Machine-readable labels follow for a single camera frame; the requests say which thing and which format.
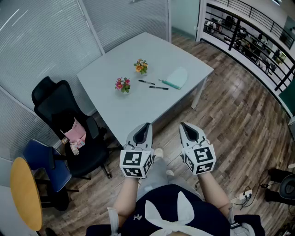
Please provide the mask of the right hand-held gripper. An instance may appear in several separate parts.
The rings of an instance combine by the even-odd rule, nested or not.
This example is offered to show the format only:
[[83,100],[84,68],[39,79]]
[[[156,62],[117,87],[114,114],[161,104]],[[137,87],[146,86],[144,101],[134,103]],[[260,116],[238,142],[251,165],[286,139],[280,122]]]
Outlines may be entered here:
[[204,131],[191,123],[181,122],[179,133],[184,147],[182,149],[182,159],[191,173],[199,175],[212,171],[216,163],[214,147],[212,144],[199,145],[207,139]]

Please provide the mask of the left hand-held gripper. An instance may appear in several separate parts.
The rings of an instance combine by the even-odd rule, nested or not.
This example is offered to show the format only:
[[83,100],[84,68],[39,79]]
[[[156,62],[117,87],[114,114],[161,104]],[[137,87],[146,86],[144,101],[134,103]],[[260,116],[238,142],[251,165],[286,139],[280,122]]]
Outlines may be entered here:
[[152,143],[153,126],[151,123],[143,123],[128,134],[124,149],[120,152],[120,169],[125,177],[147,177],[154,163]]

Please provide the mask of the mint green pencil pouch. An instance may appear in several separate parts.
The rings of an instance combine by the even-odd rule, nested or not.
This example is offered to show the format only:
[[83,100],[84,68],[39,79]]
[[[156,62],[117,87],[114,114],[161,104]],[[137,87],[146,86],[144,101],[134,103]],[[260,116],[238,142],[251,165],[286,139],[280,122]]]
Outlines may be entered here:
[[188,72],[185,68],[179,67],[173,71],[166,80],[159,79],[160,82],[180,90],[186,83]]

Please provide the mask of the person's right forearm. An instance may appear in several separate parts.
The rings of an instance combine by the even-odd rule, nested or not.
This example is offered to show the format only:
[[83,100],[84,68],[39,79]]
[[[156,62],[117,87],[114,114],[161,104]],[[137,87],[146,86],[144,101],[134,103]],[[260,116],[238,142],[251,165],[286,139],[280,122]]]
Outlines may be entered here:
[[228,217],[231,203],[224,190],[210,172],[198,175],[199,184],[205,201],[213,204],[224,216]]

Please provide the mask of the person's left forearm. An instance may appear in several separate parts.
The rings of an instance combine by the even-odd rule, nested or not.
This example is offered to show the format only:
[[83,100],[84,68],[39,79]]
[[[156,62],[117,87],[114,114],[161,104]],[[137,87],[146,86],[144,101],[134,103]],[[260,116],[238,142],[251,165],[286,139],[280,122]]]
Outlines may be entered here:
[[120,217],[127,218],[134,212],[138,191],[138,179],[126,177],[113,208]]

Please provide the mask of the person's grey trousers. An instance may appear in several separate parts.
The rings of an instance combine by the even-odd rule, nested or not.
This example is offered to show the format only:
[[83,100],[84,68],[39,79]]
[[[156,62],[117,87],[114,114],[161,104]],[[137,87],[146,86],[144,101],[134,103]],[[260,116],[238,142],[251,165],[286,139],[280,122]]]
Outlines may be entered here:
[[166,173],[167,170],[167,164],[164,159],[160,156],[155,156],[154,163],[151,166],[147,177],[141,182],[141,185],[137,192],[136,200],[138,201],[139,199],[141,199],[149,191],[168,184],[178,185],[181,188],[186,189],[187,191],[201,198],[201,195],[191,186],[189,186],[185,179],[183,179],[182,177],[168,175]]

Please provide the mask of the white table leg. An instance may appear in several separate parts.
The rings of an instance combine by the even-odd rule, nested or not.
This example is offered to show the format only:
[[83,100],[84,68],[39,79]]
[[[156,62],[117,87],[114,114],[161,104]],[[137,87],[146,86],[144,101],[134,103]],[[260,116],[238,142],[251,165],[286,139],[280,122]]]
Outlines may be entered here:
[[207,81],[207,77],[205,77],[197,86],[196,86],[196,91],[195,91],[195,97],[192,101],[192,104],[191,104],[191,108],[192,109],[195,109],[198,102],[199,102],[199,99],[201,97],[201,94],[202,94],[202,91],[205,87],[205,84],[206,84],[206,81]]

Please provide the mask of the pink flower pot plant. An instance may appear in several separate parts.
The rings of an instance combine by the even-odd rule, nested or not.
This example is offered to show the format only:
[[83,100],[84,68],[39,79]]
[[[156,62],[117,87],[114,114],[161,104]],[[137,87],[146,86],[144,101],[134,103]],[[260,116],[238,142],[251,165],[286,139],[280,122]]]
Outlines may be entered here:
[[130,79],[127,77],[118,78],[115,83],[115,89],[120,91],[121,93],[129,93],[130,92]]

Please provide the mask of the pink paper bag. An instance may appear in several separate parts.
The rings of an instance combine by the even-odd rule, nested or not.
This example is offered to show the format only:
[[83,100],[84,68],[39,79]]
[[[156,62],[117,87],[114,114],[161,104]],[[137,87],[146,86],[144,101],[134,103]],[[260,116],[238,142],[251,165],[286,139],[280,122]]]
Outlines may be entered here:
[[81,144],[85,143],[86,131],[84,127],[74,118],[72,128],[67,132],[62,132],[70,141],[70,143]]

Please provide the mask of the small printed packet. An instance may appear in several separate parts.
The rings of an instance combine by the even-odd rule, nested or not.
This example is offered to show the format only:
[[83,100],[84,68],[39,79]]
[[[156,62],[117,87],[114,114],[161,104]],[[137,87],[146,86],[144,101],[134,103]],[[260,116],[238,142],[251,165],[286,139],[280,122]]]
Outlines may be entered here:
[[84,141],[70,142],[70,147],[75,156],[79,155],[79,149],[85,145]]

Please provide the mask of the person's navy cap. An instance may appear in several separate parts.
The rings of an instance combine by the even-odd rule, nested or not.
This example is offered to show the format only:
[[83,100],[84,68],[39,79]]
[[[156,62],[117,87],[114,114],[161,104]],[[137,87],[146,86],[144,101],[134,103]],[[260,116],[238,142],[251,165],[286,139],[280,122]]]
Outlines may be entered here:
[[145,219],[145,204],[146,201],[150,201],[156,206],[162,219],[170,222],[178,221],[177,197],[179,192],[183,192],[191,203],[195,213],[194,219],[201,217],[215,218],[219,215],[223,216],[224,219],[228,221],[214,205],[202,201],[198,196],[174,184],[156,188],[145,194],[137,201],[135,211],[126,220],[135,216],[137,216],[137,219],[139,219],[140,216]]

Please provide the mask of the orange flower pot plant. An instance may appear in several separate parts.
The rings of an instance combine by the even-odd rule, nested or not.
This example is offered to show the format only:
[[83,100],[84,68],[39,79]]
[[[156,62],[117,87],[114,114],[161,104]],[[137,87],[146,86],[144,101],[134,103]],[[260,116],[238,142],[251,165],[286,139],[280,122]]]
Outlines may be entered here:
[[133,64],[136,71],[139,72],[141,75],[147,73],[148,70],[148,63],[146,60],[138,59],[136,63]]

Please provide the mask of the white bow headband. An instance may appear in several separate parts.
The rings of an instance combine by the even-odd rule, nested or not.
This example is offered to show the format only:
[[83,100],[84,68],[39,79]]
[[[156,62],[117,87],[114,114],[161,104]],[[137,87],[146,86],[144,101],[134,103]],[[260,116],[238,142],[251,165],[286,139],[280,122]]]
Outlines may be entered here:
[[173,232],[182,232],[189,236],[213,236],[203,230],[187,225],[194,219],[195,213],[191,203],[183,192],[178,193],[177,216],[178,221],[175,222],[164,220],[156,206],[152,202],[146,201],[145,219],[151,224],[160,227],[159,230],[155,231],[150,236],[169,236]]

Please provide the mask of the white power strip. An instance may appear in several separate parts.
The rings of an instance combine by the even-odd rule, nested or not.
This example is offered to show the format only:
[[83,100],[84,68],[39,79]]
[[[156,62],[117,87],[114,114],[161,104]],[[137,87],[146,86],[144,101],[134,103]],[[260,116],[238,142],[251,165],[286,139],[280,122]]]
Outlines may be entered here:
[[244,199],[246,199],[246,200],[250,199],[251,196],[252,196],[252,190],[250,189],[250,190],[246,190],[246,191],[240,193],[238,198],[239,198],[239,200],[242,201]]

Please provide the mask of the black office chair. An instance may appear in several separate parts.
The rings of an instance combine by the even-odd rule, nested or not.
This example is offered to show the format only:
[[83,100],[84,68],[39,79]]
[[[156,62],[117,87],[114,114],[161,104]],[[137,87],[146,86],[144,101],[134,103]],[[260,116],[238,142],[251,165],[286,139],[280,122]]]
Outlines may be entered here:
[[86,179],[86,175],[98,167],[108,178],[112,177],[104,166],[109,158],[109,148],[104,139],[106,129],[100,128],[93,117],[81,111],[66,80],[55,83],[50,77],[45,77],[33,89],[32,101],[35,113],[60,140],[65,138],[66,129],[71,129],[74,121],[78,121],[86,131],[85,145],[80,148],[79,155],[73,153],[67,142],[65,154],[53,156],[55,162],[66,161],[73,177]]

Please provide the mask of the blue chair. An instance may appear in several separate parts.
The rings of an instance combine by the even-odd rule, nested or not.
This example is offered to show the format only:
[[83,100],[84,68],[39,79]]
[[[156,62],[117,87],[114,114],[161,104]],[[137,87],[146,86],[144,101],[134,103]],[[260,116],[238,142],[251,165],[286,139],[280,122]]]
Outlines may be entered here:
[[54,159],[60,155],[55,148],[34,139],[28,141],[23,151],[23,156],[31,170],[43,168],[49,178],[35,180],[36,184],[46,186],[47,195],[40,197],[41,206],[65,211],[69,205],[68,192],[77,192],[77,190],[65,187],[71,179],[71,173],[63,160]]

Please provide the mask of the white box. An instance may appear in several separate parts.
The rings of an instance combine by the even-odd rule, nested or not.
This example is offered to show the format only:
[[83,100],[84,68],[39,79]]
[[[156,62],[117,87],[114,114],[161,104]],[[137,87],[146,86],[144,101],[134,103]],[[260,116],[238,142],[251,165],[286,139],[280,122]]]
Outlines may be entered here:
[[292,134],[292,137],[295,140],[295,115],[290,119],[288,126]]

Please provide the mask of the black stool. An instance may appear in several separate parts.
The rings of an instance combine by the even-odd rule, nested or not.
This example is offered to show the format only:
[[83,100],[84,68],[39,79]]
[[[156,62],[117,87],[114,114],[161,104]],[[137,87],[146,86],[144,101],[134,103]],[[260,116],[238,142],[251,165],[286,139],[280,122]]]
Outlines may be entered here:
[[278,192],[265,190],[265,201],[295,206],[295,173],[276,168],[268,170],[270,180],[280,184]]

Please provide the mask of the green panel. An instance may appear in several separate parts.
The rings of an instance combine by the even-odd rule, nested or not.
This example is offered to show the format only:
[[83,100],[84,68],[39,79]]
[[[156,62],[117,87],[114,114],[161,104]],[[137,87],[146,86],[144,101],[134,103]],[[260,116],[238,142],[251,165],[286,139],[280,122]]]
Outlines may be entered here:
[[295,79],[293,79],[289,86],[280,93],[279,97],[285,103],[290,112],[295,115]]

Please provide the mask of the black metal railing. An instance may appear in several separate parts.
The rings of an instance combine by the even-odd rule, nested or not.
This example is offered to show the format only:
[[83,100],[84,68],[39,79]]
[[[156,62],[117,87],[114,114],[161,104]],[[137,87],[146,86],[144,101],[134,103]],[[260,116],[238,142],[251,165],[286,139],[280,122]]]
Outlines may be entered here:
[[242,0],[207,0],[203,32],[281,93],[295,85],[294,39]]

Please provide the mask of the yellow round table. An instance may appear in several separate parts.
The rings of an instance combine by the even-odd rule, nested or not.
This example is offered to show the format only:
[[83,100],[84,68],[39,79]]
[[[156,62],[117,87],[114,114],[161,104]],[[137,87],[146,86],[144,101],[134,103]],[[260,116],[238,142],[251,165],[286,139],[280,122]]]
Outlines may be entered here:
[[12,164],[10,188],[21,219],[31,230],[39,231],[43,218],[41,200],[30,166],[22,157]]

